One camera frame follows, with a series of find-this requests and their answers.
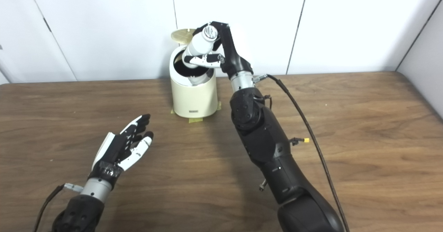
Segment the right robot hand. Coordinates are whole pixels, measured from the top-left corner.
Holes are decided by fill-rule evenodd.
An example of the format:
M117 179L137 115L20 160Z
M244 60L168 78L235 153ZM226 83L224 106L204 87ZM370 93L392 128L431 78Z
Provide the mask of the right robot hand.
M220 68L230 80L242 72L253 75L251 64L236 50L230 25L218 21L208 22L194 31L182 62L188 68Z

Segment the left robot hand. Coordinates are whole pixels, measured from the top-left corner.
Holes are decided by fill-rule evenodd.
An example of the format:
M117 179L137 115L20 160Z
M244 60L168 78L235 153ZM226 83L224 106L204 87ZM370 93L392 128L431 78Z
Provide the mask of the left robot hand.
M93 161L88 179L97 178L114 188L120 175L137 163L147 152L154 133L146 131L150 114L132 120L119 134L109 132Z

